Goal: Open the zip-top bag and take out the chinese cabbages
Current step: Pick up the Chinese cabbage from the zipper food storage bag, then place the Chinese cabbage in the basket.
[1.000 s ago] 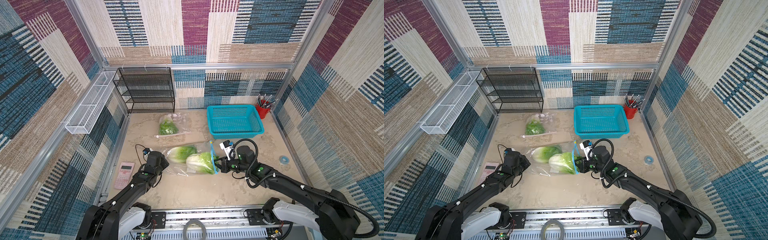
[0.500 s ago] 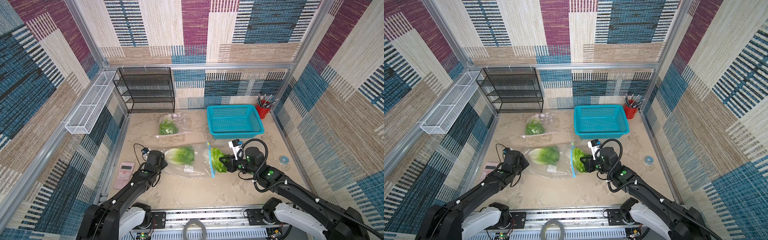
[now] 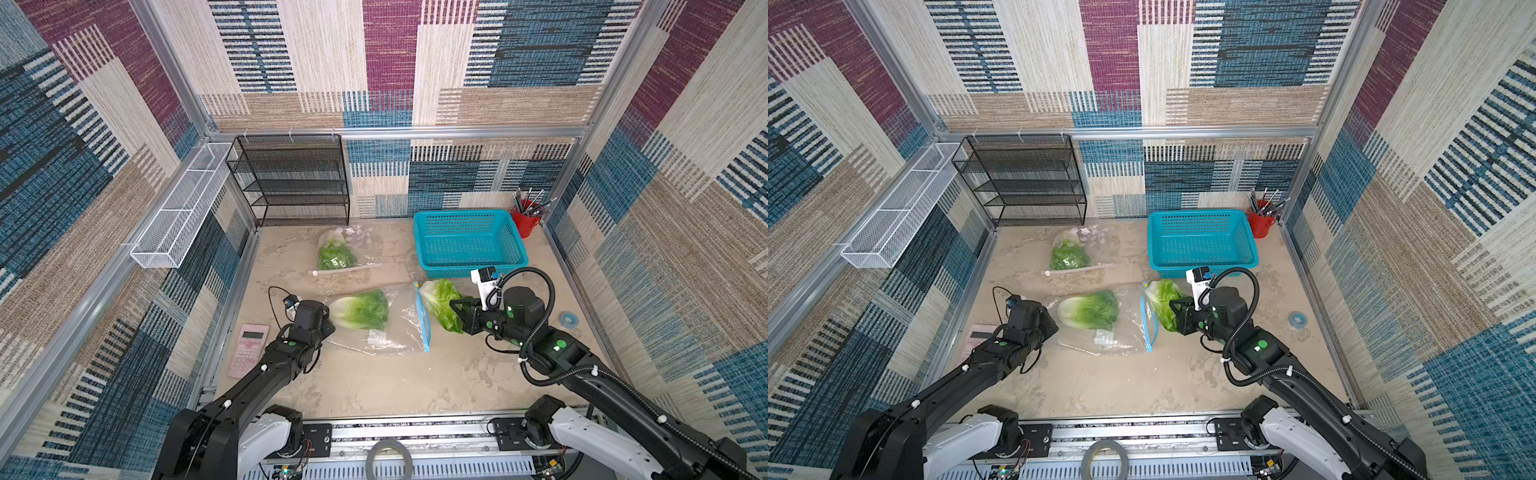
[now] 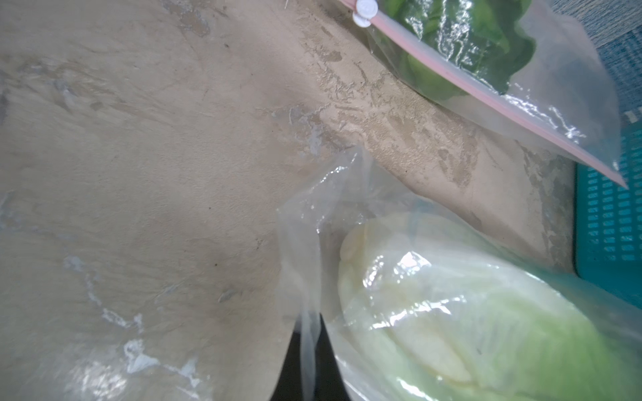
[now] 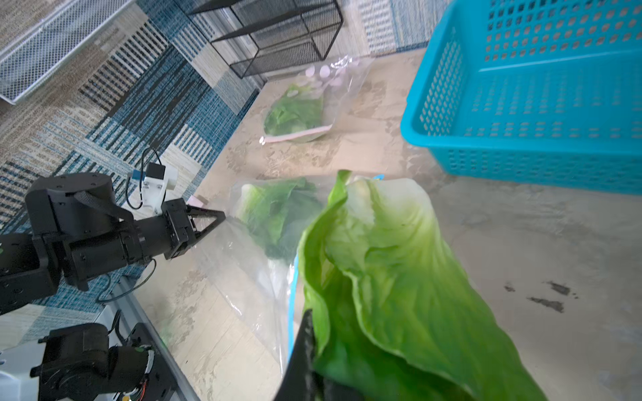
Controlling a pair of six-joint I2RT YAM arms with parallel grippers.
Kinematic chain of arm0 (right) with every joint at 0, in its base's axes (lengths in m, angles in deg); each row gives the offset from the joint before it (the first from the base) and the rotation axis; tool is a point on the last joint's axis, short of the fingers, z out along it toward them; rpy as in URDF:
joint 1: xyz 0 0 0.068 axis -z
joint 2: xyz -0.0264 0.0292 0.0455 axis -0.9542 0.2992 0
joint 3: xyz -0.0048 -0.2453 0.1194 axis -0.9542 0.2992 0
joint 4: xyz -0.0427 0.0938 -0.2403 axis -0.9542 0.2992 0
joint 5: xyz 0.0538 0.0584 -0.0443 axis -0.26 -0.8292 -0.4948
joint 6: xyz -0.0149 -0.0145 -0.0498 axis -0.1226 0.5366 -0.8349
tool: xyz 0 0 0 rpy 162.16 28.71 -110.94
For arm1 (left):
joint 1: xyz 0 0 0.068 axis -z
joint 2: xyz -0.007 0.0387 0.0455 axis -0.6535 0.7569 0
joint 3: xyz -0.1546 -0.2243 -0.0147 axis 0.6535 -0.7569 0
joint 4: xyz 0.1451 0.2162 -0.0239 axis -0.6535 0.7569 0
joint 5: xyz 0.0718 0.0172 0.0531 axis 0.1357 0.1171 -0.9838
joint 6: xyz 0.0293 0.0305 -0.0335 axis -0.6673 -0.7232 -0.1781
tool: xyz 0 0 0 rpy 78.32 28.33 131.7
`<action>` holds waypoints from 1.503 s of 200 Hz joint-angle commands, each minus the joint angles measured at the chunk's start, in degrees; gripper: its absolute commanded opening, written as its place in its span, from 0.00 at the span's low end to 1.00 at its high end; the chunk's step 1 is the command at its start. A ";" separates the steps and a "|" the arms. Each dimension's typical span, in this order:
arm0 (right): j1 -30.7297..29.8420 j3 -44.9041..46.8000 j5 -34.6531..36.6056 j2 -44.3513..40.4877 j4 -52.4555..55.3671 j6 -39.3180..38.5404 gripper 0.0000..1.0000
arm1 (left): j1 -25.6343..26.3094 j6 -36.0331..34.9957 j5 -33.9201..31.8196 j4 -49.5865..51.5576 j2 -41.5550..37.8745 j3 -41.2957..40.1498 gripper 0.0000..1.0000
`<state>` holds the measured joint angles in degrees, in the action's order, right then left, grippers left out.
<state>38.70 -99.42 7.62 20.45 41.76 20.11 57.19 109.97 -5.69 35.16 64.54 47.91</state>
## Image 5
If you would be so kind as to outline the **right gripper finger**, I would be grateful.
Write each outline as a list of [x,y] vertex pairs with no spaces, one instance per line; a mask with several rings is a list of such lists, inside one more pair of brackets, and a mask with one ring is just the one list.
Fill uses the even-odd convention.
[[293,353],[274,401],[316,400],[319,383],[313,367],[315,344],[313,311],[309,309],[303,315]]

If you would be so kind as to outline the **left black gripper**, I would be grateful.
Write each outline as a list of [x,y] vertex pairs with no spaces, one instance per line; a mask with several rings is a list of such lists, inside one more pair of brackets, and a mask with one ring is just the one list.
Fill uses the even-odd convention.
[[162,211],[170,236],[170,248],[164,252],[167,260],[184,255],[196,236],[206,236],[226,220],[225,212],[189,206],[183,199],[167,200]]

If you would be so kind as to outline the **clear blue-zip bag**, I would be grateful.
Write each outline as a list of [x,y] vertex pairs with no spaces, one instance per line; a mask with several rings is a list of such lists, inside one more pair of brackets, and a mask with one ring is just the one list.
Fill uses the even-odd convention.
[[[325,208],[336,176],[299,177],[317,185],[319,200]],[[296,307],[296,302],[302,299],[297,252],[294,259],[287,262],[268,258],[254,242],[247,227],[235,217],[241,186],[260,181],[267,180],[246,180],[232,187],[225,210],[226,220],[196,246],[195,260],[199,270],[207,275],[227,304],[250,327],[278,361],[280,370],[284,371],[300,321]]]

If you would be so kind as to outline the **chinese cabbage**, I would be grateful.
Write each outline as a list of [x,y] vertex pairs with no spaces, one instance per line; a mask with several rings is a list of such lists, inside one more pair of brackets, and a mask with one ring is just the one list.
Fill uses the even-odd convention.
[[299,177],[242,185],[235,217],[268,258],[287,262],[294,259],[303,231],[323,209],[317,185]]
[[542,400],[411,179],[341,170],[299,242],[312,366],[368,400]]

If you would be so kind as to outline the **clear pink-zip lettuce bag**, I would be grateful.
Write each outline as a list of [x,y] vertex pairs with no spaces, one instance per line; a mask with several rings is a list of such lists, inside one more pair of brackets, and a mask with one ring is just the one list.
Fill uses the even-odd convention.
[[349,112],[374,61],[344,55],[309,65],[271,105],[259,143],[307,143],[329,133]]

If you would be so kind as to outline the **green lettuce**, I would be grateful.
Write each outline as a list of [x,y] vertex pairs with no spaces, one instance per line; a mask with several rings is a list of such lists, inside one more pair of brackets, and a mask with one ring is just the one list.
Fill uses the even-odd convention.
[[324,94],[310,85],[290,85],[273,103],[263,128],[267,135],[280,136],[320,127],[324,114]]

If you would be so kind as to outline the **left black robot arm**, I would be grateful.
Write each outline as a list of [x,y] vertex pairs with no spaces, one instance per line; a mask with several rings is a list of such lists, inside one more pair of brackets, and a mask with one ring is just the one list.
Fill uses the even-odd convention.
[[[61,282],[86,291],[91,280],[133,264],[173,259],[218,227],[225,214],[165,200],[136,220],[99,173],[40,178],[25,197],[32,230],[1,238],[1,311],[56,294]],[[139,322],[116,344],[120,319],[52,330],[1,353],[4,400],[178,400],[178,373],[153,332]]]

